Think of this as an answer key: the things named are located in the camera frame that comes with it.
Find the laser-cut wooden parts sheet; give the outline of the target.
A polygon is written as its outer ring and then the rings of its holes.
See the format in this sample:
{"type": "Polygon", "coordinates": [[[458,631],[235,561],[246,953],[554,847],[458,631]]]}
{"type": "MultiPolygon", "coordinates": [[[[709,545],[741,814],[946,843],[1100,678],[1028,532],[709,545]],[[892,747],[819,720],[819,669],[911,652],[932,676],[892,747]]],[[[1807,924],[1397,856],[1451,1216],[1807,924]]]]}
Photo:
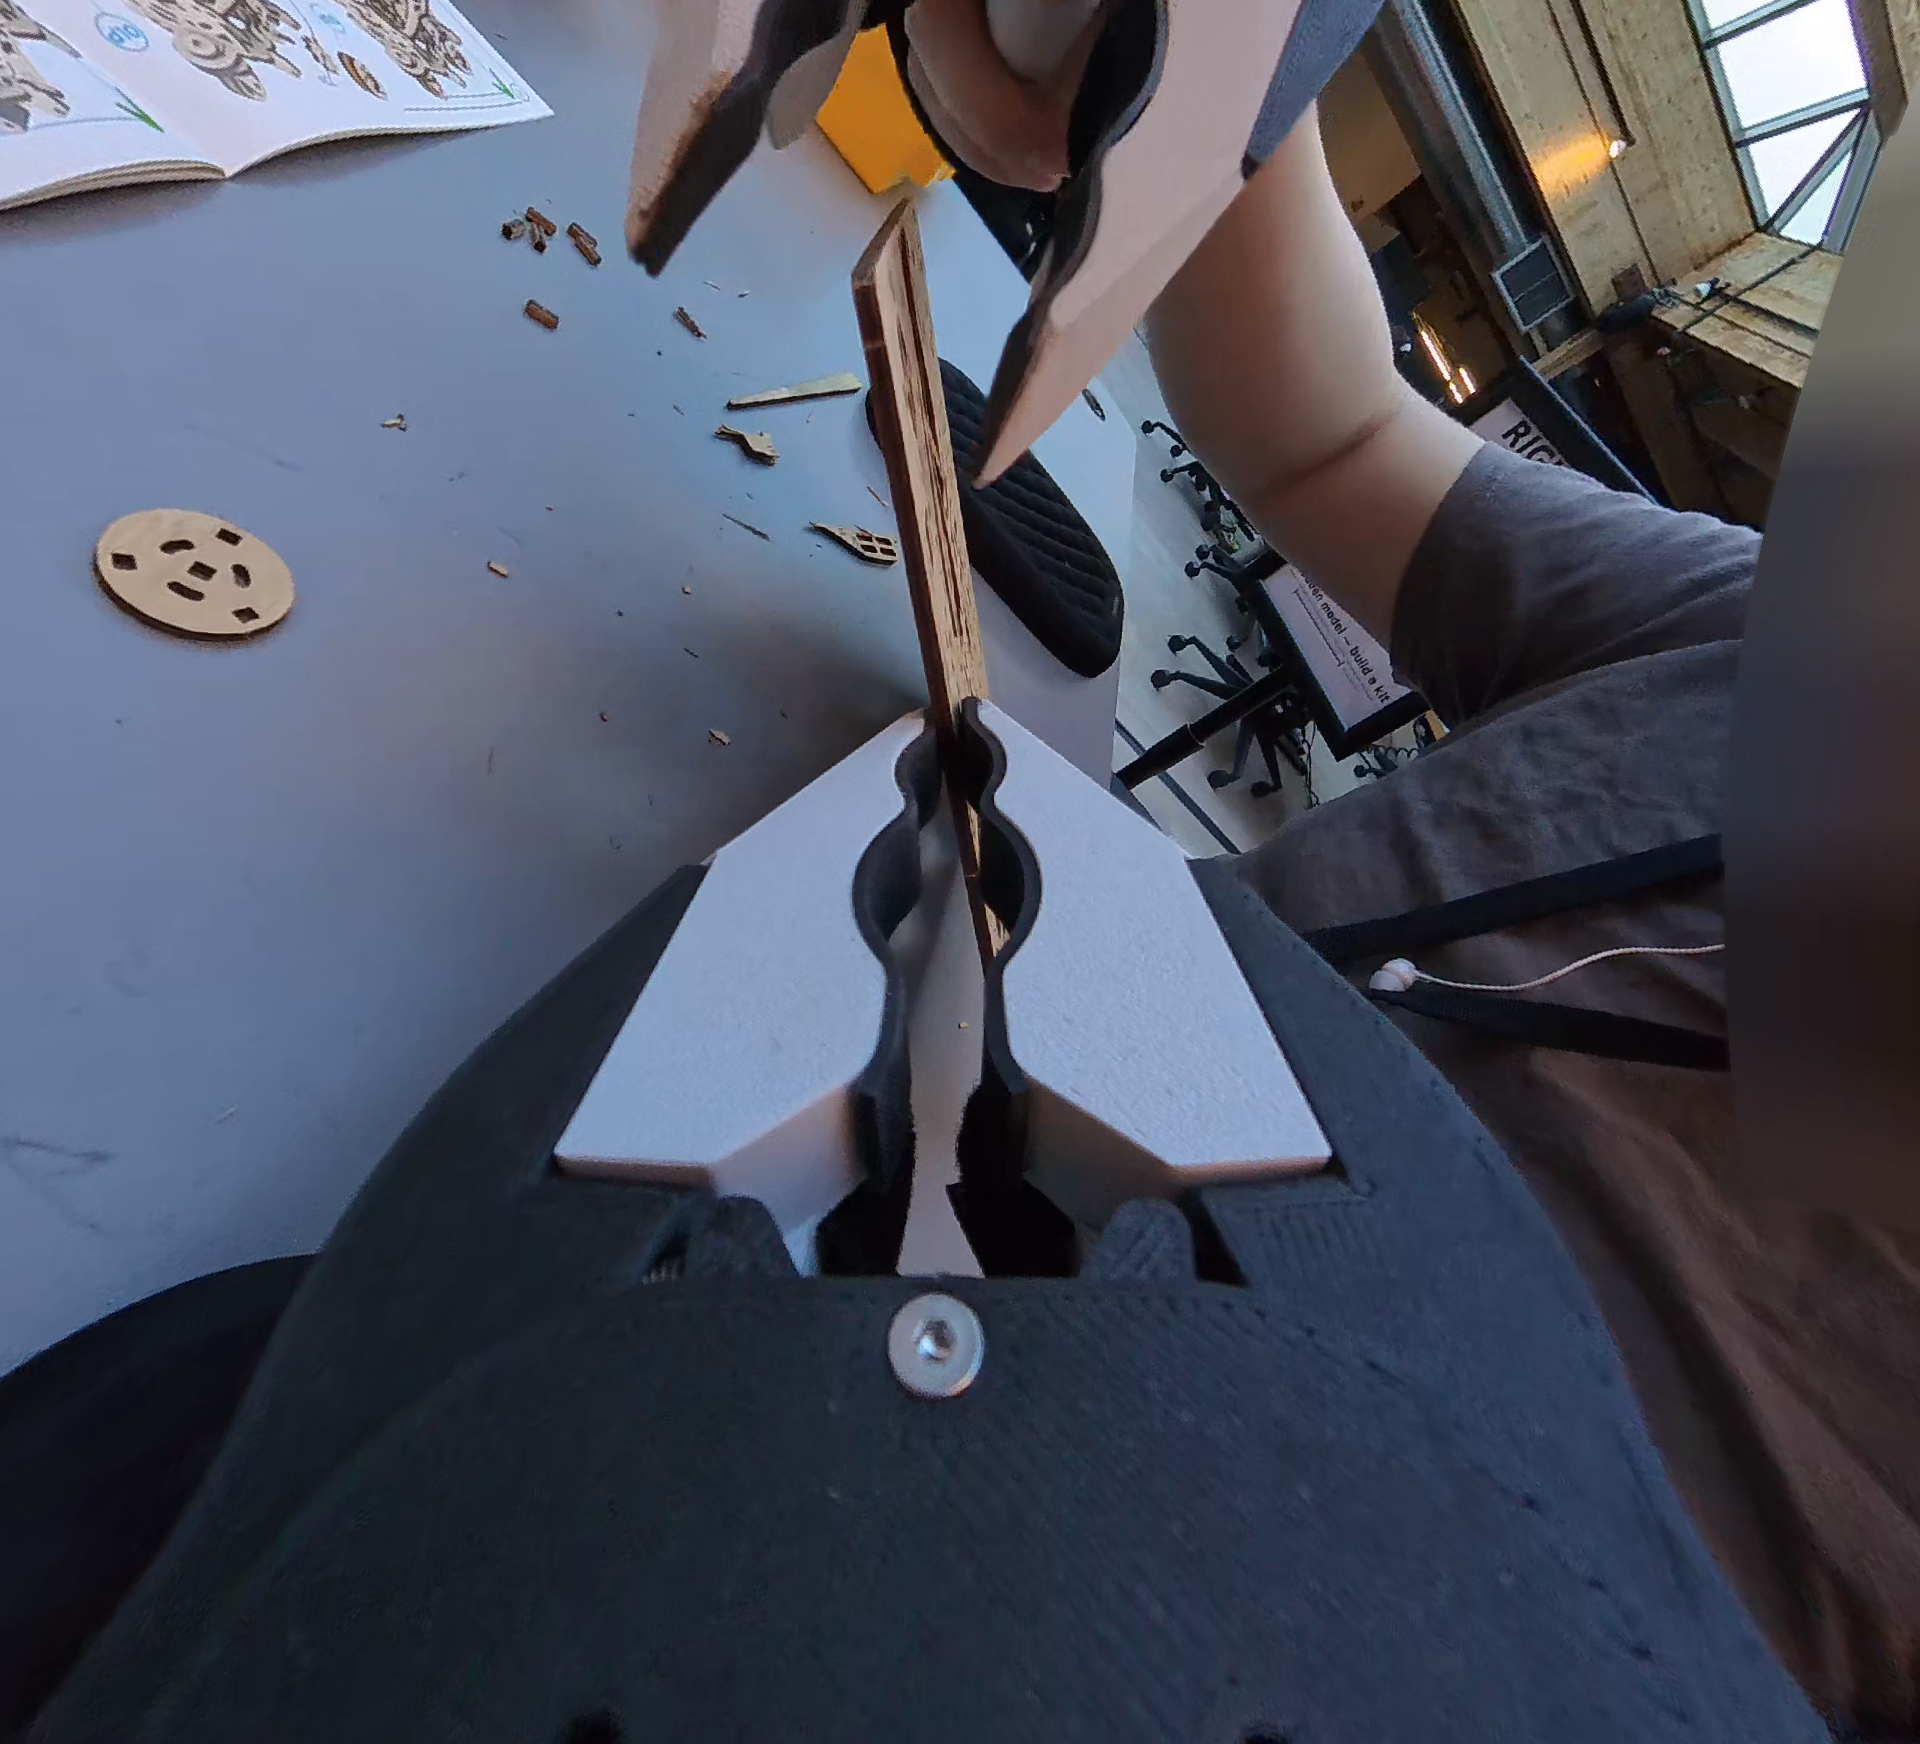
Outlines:
{"type": "Polygon", "coordinates": [[[1006,927],[983,885],[981,815],[960,746],[962,707],[991,697],[991,676],[912,198],[892,205],[853,268],[853,300],[975,940],[983,967],[993,967],[1006,927]]]}

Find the round wooden disc part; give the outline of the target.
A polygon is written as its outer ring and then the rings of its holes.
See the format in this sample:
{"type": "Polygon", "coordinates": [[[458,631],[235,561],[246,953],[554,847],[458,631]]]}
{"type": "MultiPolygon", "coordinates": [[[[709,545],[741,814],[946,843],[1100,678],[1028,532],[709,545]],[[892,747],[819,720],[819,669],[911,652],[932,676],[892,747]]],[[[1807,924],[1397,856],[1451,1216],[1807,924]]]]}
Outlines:
{"type": "Polygon", "coordinates": [[[140,507],[106,526],[95,573],[140,622],[198,642],[242,642],[292,613],[292,570],[258,534],[192,507],[140,507]]]}

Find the row of black office chairs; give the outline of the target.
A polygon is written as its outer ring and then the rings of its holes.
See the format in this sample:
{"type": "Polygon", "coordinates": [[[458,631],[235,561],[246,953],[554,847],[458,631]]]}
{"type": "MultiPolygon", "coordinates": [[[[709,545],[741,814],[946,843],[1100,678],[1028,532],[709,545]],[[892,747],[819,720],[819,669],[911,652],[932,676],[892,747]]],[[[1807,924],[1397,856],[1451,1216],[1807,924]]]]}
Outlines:
{"type": "Polygon", "coordinates": [[[1214,699],[1219,707],[1256,693],[1255,703],[1233,724],[1231,766],[1209,773],[1214,791],[1242,781],[1255,756],[1263,759],[1265,772],[1248,785],[1252,797],[1281,795],[1282,768],[1302,785],[1310,785],[1310,742],[1317,724],[1299,660],[1284,650],[1281,628],[1268,622],[1263,604],[1250,593],[1255,572],[1273,570],[1279,558],[1177,425],[1150,415],[1138,430],[1140,435],[1164,439],[1168,462],[1161,468],[1161,481],[1187,480],[1198,498],[1203,540],[1185,561],[1183,573],[1195,583],[1217,579],[1231,596],[1238,619],[1238,629],[1229,631],[1219,647],[1192,631],[1168,635],[1166,652],[1173,657],[1195,652],[1206,669],[1168,664],[1155,667],[1148,679],[1156,692],[1185,684],[1214,699]]]}

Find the wall air conditioner unit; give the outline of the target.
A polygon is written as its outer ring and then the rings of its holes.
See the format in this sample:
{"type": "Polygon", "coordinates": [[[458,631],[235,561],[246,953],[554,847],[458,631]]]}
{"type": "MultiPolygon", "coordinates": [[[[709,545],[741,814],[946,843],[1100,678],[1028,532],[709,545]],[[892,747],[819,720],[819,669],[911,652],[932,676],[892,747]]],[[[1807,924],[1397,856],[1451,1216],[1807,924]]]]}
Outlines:
{"type": "Polygon", "coordinates": [[[1504,255],[1490,268],[1490,278],[1504,314],[1520,334],[1534,334],[1549,319],[1573,310],[1568,273],[1547,236],[1534,236],[1504,255]]]}

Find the person's right hand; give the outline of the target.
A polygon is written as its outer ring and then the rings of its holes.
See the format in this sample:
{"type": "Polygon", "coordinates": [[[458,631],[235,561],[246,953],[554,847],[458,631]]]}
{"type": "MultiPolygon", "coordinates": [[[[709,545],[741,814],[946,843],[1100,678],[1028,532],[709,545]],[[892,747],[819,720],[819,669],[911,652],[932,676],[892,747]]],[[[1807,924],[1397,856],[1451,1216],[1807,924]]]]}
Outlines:
{"type": "Polygon", "coordinates": [[[916,1],[905,17],[907,87],[927,128],[958,165],[1031,193],[1070,171],[1070,121],[1098,28],[1084,29],[1052,76],[1024,79],[969,3],[916,1]]]}

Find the yellow plastic bin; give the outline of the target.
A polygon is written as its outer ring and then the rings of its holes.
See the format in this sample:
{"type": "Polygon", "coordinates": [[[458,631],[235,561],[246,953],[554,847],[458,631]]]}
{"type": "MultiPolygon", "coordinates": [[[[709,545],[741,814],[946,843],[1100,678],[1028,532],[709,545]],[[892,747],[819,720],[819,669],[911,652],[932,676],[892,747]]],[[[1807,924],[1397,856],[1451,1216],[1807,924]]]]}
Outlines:
{"type": "Polygon", "coordinates": [[[876,195],[902,182],[925,189],[952,177],[949,157],[915,114],[884,28],[864,28],[853,39],[819,128],[876,195]]]}

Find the black framed tag sign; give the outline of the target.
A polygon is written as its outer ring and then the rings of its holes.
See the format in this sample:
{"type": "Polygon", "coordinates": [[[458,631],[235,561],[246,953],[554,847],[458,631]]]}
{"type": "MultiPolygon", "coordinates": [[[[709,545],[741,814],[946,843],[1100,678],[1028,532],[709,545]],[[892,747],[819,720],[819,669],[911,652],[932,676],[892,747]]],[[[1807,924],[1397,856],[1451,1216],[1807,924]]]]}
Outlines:
{"type": "MultiPolygon", "coordinates": [[[[1473,387],[1448,413],[1481,442],[1514,456],[1568,468],[1652,501],[1660,498],[1533,363],[1513,363],[1473,387]]],[[[1390,653],[1296,563],[1276,551],[1258,558],[1252,601],[1279,667],[1309,697],[1310,721],[1333,757],[1350,757],[1424,721],[1428,701],[1399,679],[1390,653]]]]}

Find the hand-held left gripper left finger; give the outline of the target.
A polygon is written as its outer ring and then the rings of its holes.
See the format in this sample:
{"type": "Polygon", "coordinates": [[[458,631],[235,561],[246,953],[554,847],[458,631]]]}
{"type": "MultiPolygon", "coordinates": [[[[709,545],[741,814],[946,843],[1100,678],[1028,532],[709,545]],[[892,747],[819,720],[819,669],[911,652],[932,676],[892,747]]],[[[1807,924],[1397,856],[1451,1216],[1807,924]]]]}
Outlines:
{"type": "Polygon", "coordinates": [[[803,1272],[911,1191],[911,998],[894,940],[943,806],[925,713],[876,731],[697,871],[554,1146],[575,1177],[752,1199],[803,1272]]]}

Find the person's grey shirt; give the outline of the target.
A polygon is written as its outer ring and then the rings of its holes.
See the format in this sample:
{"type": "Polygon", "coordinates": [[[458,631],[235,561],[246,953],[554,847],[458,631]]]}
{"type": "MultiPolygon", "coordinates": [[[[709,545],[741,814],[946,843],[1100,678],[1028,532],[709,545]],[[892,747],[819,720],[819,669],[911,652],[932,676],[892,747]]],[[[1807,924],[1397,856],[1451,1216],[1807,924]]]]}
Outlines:
{"type": "MultiPolygon", "coordinates": [[[[1388,652],[1448,735],[1238,864],[1306,935],[1723,827],[1756,532],[1485,448],[1388,652]]],[[[1916,1232],[1764,1196],[1725,1073],[1404,1016],[1549,1210],[1709,1550],[1841,1735],[1916,1740],[1916,1232]]]]}

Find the illustrated instruction booklet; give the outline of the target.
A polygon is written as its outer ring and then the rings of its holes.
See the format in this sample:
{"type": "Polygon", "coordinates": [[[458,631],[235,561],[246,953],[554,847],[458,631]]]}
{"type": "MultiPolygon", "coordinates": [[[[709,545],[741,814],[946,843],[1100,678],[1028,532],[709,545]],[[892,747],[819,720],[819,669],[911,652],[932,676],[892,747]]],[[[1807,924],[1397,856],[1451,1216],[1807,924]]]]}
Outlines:
{"type": "Polygon", "coordinates": [[[2,0],[2,205],[553,114],[450,0],[2,0]]]}

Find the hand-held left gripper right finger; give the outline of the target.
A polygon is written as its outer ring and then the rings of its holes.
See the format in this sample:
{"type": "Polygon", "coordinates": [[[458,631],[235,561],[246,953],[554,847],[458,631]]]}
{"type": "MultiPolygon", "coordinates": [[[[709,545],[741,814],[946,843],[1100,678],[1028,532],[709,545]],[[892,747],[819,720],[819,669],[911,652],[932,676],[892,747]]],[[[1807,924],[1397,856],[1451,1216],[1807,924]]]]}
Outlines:
{"type": "Polygon", "coordinates": [[[969,1237],[1084,1237],[1131,1201],[1320,1173],[1331,1140],[1188,856],[999,703],[966,699],[981,1075],[969,1237]]]}

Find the person's right forearm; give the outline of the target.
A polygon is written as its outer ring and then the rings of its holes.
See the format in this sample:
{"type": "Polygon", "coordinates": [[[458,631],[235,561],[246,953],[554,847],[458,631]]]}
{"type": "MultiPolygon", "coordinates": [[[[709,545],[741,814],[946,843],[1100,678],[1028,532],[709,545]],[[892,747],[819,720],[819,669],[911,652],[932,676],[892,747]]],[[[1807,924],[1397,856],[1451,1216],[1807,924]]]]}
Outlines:
{"type": "Polygon", "coordinates": [[[1164,285],[1144,339],[1175,425],[1260,537],[1388,644],[1481,438],[1394,363],[1315,103],[1164,285]]]}

